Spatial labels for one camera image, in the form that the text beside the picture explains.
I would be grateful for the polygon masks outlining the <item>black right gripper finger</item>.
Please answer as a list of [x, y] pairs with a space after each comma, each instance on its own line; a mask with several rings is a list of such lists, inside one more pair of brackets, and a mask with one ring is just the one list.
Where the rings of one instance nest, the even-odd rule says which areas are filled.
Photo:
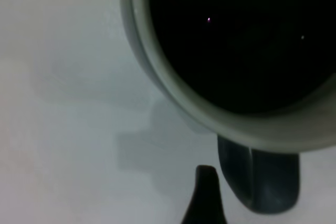
[[182, 224], [226, 222], [217, 171], [212, 166], [199, 165], [193, 195]]

